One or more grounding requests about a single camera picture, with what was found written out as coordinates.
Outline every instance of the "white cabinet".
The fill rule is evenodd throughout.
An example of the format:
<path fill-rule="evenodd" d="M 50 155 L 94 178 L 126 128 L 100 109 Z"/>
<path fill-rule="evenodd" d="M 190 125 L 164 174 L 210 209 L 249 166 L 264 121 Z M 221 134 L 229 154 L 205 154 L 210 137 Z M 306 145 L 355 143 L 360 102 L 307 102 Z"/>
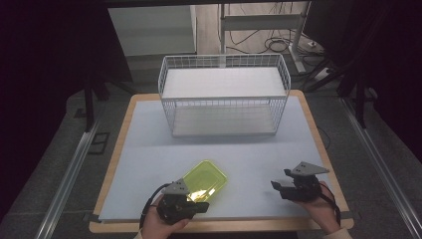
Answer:
<path fill-rule="evenodd" d="M 108 9 L 125 56 L 196 52 L 194 6 Z"/>

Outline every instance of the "wire basket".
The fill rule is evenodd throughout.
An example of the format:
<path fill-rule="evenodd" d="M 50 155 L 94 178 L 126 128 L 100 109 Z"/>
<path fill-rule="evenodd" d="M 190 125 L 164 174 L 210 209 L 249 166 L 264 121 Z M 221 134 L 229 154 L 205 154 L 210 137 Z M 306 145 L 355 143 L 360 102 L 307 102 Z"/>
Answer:
<path fill-rule="evenodd" d="M 168 56 L 158 92 L 173 136 L 275 134 L 291 78 L 283 56 Z"/>

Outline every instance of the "metal rail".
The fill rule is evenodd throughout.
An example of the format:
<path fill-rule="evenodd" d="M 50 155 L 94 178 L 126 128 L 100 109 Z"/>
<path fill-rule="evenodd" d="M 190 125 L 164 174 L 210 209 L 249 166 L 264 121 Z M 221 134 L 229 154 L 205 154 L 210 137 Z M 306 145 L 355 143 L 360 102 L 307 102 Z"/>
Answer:
<path fill-rule="evenodd" d="M 379 177 L 384 183 L 384 186 L 390 194 L 390 197 L 393 200 L 394 204 L 396 205 L 401 217 L 404 220 L 404 223 L 409 229 L 410 234 L 412 234 L 413 238 L 415 239 L 422 238 L 422 224 L 416 210 L 413 208 L 409 199 L 401 190 L 397 181 L 394 179 L 393 174 L 388 169 L 387 164 L 385 163 L 381 153 L 379 153 L 378 149 L 373 143 L 367 130 L 362 129 L 360 127 L 359 122 L 354 117 L 354 109 L 351 103 L 349 101 L 346 101 L 345 99 L 341 99 L 341 102 L 344 105 L 344 108 L 347 112 L 348 118 L 351 121 L 351 124 L 357 131 L 359 139 L 361 140 L 367 153 L 369 154 L 369 158 L 373 163 L 376 171 L 378 172 Z"/>
<path fill-rule="evenodd" d="M 91 142 L 93 141 L 94 135 L 96 134 L 99 122 L 102 118 L 103 112 L 106 108 L 106 103 L 100 103 L 98 106 L 97 117 L 93 127 L 90 131 L 84 132 L 80 143 L 75 151 L 75 154 L 66 170 L 66 173 L 62 179 L 62 182 L 57 190 L 49 209 L 47 210 L 46 216 L 41 223 L 38 232 L 35 236 L 36 239 L 48 239 L 51 238 L 59 218 L 65 208 L 66 202 L 68 201 L 69 195 L 71 194 L 72 188 L 78 177 L 78 173 L 84 162 L 85 156 L 87 155 L 88 149 L 90 148 Z"/>

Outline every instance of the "black strap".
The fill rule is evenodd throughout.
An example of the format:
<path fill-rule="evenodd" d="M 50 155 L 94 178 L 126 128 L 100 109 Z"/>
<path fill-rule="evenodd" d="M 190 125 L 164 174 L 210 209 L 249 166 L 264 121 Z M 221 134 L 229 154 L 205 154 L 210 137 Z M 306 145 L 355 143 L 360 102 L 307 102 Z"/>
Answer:
<path fill-rule="evenodd" d="M 338 225 L 341 225 L 341 223 L 340 223 L 340 220 L 341 220 L 340 209 L 338 208 L 337 204 L 335 204 L 335 201 L 329 199 L 329 197 L 325 196 L 322 193 L 320 194 L 320 198 L 325 200 L 334 209 L 335 219 L 336 219 Z"/>

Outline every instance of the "white shelf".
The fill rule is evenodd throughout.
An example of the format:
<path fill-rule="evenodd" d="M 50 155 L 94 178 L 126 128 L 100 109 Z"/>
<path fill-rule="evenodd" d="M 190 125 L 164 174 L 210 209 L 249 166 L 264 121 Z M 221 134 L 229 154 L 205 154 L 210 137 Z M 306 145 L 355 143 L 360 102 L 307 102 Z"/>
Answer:
<path fill-rule="evenodd" d="M 276 67 L 169 69 L 163 99 L 284 97 Z"/>

